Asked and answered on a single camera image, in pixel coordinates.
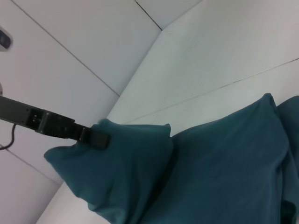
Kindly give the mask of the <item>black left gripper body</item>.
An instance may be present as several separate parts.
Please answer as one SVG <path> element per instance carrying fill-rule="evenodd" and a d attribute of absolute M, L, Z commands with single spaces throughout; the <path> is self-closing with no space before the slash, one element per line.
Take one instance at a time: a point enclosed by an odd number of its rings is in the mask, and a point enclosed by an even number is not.
<path fill-rule="evenodd" d="M 0 97 L 0 119 L 43 132 L 44 118 L 47 112 L 43 109 L 33 107 L 6 97 Z"/>

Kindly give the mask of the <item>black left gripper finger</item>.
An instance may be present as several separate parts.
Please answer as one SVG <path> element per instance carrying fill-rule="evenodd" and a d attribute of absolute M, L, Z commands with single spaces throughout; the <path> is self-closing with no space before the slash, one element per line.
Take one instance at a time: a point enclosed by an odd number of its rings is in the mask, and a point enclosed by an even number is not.
<path fill-rule="evenodd" d="M 43 116 L 43 134 L 61 139 L 71 139 L 91 147 L 107 148 L 110 135 L 75 123 L 75 120 L 46 112 Z"/>

